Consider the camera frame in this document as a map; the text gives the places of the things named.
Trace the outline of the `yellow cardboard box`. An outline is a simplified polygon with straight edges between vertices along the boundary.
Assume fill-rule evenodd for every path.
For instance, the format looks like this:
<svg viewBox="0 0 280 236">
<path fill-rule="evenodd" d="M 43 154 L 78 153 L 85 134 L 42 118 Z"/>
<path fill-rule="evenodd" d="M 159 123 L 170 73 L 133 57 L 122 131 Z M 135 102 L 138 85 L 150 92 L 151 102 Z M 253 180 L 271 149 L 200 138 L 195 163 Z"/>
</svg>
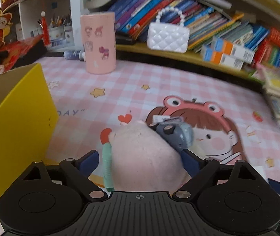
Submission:
<svg viewBox="0 0 280 236">
<path fill-rule="evenodd" d="M 57 120 L 39 63 L 0 75 L 0 197 L 33 161 L 45 159 Z"/>
</svg>

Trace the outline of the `upper orange blue box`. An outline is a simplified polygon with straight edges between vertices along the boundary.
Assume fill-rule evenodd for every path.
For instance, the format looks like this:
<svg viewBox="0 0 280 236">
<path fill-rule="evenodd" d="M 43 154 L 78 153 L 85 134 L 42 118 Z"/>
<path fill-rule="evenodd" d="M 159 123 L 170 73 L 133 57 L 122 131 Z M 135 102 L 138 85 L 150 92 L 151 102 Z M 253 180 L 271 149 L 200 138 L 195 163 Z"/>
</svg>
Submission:
<svg viewBox="0 0 280 236">
<path fill-rule="evenodd" d="M 216 52 L 222 52 L 226 55 L 233 56 L 246 63 L 252 63 L 255 54 L 253 51 L 243 46 L 218 37 L 213 37 L 211 48 Z"/>
</svg>

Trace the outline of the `pink checkered table mat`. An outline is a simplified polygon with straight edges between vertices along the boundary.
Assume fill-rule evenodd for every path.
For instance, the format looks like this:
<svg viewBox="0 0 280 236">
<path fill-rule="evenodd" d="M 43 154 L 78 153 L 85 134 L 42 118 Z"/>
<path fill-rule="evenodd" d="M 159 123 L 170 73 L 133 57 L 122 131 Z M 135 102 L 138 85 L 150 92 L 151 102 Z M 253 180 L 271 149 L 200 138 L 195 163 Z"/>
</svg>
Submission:
<svg viewBox="0 0 280 236">
<path fill-rule="evenodd" d="M 264 99 L 244 88 L 175 69 L 120 61 L 107 75 L 80 62 L 46 58 L 42 66 L 58 120 L 45 159 L 33 161 L 0 197 L 5 235 L 279 235 L 280 129 Z M 214 184 L 193 201 L 176 192 L 108 192 L 103 145 L 120 126 L 155 114 L 192 126 L 188 150 L 220 162 Z M 88 177 L 108 195 L 88 201 L 59 163 L 91 150 L 99 164 Z"/>
</svg>

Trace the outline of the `pink sticker cylinder holder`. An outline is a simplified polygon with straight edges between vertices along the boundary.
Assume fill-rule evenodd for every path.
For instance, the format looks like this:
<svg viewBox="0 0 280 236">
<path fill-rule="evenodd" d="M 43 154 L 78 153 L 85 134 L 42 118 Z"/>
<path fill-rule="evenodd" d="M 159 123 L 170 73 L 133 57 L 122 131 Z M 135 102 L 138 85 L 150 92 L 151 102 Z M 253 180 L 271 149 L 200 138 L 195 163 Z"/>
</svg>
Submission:
<svg viewBox="0 0 280 236">
<path fill-rule="evenodd" d="M 87 72 L 101 75 L 116 69 L 115 14 L 98 12 L 80 16 L 81 39 Z"/>
</svg>

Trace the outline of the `wooden bookshelf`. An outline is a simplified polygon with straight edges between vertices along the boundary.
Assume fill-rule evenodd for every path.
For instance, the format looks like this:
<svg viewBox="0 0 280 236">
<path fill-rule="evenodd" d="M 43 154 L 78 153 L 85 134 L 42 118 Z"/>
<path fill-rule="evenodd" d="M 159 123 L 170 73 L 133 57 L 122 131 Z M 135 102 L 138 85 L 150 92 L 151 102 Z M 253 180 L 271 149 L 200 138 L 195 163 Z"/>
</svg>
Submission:
<svg viewBox="0 0 280 236">
<path fill-rule="evenodd" d="M 275 0 L 108 0 L 92 7 L 83 0 L 70 0 L 81 6 L 81 14 L 115 9 L 116 51 L 119 59 L 153 62 L 187 71 L 202 73 L 225 81 L 257 85 L 252 69 L 235 69 L 202 59 L 203 46 L 213 38 L 230 37 L 235 31 L 242 36 L 237 43 L 256 51 L 263 40 L 280 33 L 280 3 Z M 189 30 L 184 53 L 150 49 L 149 28 L 160 16 L 162 23 L 183 25 Z"/>
</svg>

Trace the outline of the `row of leaning books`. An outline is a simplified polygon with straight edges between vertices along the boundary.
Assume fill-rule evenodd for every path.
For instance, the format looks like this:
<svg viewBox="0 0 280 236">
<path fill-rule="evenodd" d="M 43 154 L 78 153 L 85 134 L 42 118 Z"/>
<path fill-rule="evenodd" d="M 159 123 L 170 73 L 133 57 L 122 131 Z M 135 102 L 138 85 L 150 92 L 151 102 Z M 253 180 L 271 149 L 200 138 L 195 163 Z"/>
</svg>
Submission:
<svg viewBox="0 0 280 236">
<path fill-rule="evenodd" d="M 223 10 L 206 2 L 195 0 L 117 0 L 109 9 L 115 13 L 116 42 L 132 45 L 147 42 L 150 23 L 156 21 L 158 12 L 168 6 L 178 8 L 185 15 L 184 26 L 189 28 L 187 50 L 197 53 L 202 45 L 210 45 L 213 37 L 222 38 L 256 50 L 268 36 L 269 29 L 243 20 L 243 14 L 230 17 Z M 166 12 L 161 22 L 178 24 L 180 16 Z"/>
</svg>

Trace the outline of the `grey blue toy car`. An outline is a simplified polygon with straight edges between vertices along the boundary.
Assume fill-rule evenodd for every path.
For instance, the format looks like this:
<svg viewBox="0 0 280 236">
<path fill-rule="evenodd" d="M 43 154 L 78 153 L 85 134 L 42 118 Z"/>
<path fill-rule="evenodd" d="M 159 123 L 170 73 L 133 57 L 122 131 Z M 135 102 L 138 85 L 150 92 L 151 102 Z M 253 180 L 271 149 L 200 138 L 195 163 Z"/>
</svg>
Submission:
<svg viewBox="0 0 280 236">
<path fill-rule="evenodd" d="M 182 117 L 166 118 L 160 122 L 153 122 L 148 126 L 178 153 L 193 145 L 192 126 L 186 123 Z"/>
</svg>

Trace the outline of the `lower orange blue box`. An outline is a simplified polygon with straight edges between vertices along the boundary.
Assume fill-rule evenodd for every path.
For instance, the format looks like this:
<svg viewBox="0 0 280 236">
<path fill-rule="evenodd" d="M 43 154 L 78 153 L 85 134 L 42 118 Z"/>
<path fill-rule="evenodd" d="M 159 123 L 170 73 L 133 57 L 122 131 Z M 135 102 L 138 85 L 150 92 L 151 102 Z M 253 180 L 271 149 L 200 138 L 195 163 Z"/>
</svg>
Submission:
<svg viewBox="0 0 280 236">
<path fill-rule="evenodd" d="M 224 65 L 237 70 L 240 70 L 243 67 L 243 62 L 241 60 L 222 52 L 214 51 L 210 46 L 203 45 L 200 54 L 202 60 L 206 62 L 212 62 L 216 65 Z"/>
</svg>

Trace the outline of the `light pink plush toy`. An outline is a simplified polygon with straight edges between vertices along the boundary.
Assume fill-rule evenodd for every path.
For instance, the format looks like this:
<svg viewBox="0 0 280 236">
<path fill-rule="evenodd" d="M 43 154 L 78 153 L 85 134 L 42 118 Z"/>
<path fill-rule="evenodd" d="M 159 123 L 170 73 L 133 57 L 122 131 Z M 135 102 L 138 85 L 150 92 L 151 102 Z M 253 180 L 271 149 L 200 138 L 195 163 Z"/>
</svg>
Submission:
<svg viewBox="0 0 280 236">
<path fill-rule="evenodd" d="M 120 126 L 108 142 L 115 191 L 173 193 L 190 179 L 180 154 L 143 121 Z"/>
</svg>

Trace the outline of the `white quilted pearl handbag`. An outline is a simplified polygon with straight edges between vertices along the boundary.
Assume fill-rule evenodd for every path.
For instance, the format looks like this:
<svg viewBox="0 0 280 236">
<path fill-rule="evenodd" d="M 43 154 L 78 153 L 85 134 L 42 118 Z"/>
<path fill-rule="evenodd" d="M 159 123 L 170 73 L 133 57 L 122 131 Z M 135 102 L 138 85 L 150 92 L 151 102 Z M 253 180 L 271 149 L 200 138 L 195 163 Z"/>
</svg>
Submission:
<svg viewBox="0 0 280 236">
<path fill-rule="evenodd" d="M 163 23 L 161 17 L 166 12 L 175 12 L 180 16 L 178 24 Z M 178 8 L 168 6 L 161 9 L 156 21 L 150 23 L 147 34 L 147 47 L 151 50 L 185 53 L 190 37 L 189 28 L 184 26 L 185 15 Z"/>
</svg>

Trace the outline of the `small white eraser box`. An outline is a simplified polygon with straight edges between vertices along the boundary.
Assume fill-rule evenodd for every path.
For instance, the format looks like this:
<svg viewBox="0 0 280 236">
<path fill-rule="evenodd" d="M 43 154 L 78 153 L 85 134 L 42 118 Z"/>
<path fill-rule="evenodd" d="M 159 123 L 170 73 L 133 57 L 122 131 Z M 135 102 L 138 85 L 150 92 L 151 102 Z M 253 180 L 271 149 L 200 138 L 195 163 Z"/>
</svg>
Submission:
<svg viewBox="0 0 280 236">
<path fill-rule="evenodd" d="M 171 118 L 171 116 L 155 114 L 155 115 L 152 116 L 152 122 L 153 123 L 161 123 L 161 122 L 164 122 L 166 120 L 169 120 L 170 118 Z"/>
</svg>

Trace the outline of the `mint green clip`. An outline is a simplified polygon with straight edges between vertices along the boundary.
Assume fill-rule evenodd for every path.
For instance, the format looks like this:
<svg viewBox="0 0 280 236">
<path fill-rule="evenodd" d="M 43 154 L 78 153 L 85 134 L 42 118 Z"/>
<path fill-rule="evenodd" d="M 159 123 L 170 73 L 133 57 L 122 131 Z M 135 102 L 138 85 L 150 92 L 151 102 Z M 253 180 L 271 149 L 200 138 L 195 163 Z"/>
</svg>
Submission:
<svg viewBox="0 0 280 236">
<path fill-rule="evenodd" d="M 109 142 L 103 145 L 102 161 L 104 186 L 108 192 L 112 192 L 114 190 L 112 178 L 112 146 Z"/>
</svg>

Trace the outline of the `orange blue box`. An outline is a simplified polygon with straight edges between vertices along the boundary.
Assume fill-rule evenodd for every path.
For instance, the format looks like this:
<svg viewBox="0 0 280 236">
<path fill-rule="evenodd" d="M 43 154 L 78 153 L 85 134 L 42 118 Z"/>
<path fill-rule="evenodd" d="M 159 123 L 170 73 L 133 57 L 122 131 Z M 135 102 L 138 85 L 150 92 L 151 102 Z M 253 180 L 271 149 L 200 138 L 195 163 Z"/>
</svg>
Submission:
<svg viewBox="0 0 280 236">
<path fill-rule="evenodd" d="M 226 55 L 233 56 L 246 63 L 252 63 L 255 54 L 253 51 L 243 46 L 218 37 L 213 37 L 211 48 L 216 52 L 222 52 Z"/>
<path fill-rule="evenodd" d="M 243 67 L 243 62 L 241 60 L 222 52 L 214 51 L 210 46 L 203 45 L 200 54 L 202 60 L 206 62 L 212 62 L 216 65 L 224 65 L 237 70 L 240 70 Z"/>
</svg>

